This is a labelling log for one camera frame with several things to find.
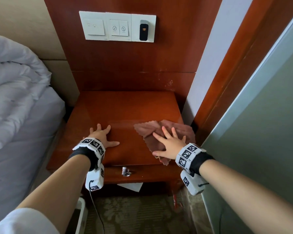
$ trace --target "wooden nightstand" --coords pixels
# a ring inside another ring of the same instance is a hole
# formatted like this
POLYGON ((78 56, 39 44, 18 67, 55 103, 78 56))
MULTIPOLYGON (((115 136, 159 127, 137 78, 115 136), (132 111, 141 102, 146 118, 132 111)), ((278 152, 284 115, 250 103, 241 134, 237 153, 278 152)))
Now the wooden nightstand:
POLYGON ((72 148, 88 136, 90 127, 96 129, 100 123, 102 128, 112 126, 109 141, 120 142, 106 151, 105 184, 165 181, 176 192, 183 185, 181 169, 174 161, 165 166, 153 157, 133 128, 136 123, 163 119, 183 123, 172 92, 82 91, 47 169, 54 172, 63 165, 72 148), (122 176, 122 166, 132 173, 129 177, 122 176))

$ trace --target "towel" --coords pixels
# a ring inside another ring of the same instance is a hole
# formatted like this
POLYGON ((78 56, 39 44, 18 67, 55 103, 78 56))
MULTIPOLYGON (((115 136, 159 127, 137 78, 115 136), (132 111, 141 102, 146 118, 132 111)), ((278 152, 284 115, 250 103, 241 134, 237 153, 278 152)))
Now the towel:
MULTIPOLYGON (((161 137, 165 138, 165 135, 162 131, 162 126, 165 126, 167 131, 172 135, 172 127, 176 129, 176 133, 179 139, 182 139, 184 136, 186 136, 186 144, 188 143, 195 143, 195 134, 192 130, 191 126, 183 125, 179 123, 174 123, 167 120, 162 120, 160 122, 157 121, 149 121, 145 123, 140 124, 134 124, 133 125, 135 130, 139 135, 141 135, 149 148, 151 152, 153 151, 165 151, 165 145, 161 142, 159 142, 152 133, 155 132, 156 134, 160 135, 161 137)), ((164 165, 168 165, 170 162, 169 158, 165 157, 156 157, 159 158, 160 161, 164 165)))

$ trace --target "drawer handle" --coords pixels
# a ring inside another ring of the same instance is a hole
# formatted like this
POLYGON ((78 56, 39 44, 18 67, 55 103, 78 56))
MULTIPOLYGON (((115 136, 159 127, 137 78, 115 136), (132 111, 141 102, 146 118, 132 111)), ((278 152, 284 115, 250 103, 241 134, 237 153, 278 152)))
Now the drawer handle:
POLYGON ((123 167, 123 171, 121 173, 124 177, 129 177, 131 175, 131 172, 129 172, 129 169, 126 167, 123 167))

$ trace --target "bed sheet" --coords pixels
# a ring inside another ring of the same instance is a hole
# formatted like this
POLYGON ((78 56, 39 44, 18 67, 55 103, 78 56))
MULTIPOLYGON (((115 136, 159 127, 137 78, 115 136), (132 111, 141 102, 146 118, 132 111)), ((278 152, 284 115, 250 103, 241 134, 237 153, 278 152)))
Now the bed sheet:
POLYGON ((19 132, 0 150, 0 220, 27 195, 64 114, 64 102, 47 87, 19 132))

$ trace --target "white comforter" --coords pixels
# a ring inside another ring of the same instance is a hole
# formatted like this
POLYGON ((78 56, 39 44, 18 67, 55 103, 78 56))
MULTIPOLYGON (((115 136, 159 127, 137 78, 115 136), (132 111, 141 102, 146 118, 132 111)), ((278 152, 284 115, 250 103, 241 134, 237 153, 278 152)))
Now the white comforter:
POLYGON ((28 47, 0 36, 0 149, 19 131, 50 77, 28 47))

